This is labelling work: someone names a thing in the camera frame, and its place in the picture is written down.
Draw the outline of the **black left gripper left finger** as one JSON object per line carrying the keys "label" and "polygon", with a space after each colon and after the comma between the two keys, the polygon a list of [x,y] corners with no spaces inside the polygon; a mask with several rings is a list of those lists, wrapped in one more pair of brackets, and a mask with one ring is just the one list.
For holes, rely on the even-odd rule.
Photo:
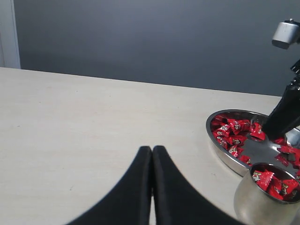
{"label": "black left gripper left finger", "polygon": [[152,197],[152,150],[139,148],[113,189],[70,225],[148,225]]}

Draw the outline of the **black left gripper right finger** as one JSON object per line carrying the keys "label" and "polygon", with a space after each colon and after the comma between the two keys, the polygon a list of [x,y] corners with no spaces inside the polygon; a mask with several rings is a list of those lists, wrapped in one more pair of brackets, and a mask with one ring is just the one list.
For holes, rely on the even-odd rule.
{"label": "black left gripper right finger", "polygon": [[164,146],[155,146],[153,192],[158,225],[240,225],[205,199],[182,175]]}

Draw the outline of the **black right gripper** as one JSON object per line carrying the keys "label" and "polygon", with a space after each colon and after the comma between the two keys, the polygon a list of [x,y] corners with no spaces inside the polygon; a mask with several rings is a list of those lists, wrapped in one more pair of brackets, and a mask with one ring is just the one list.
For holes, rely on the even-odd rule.
{"label": "black right gripper", "polygon": [[262,131],[271,140],[284,136],[300,125],[300,60],[290,70],[294,78],[286,86],[281,100],[262,126]]}

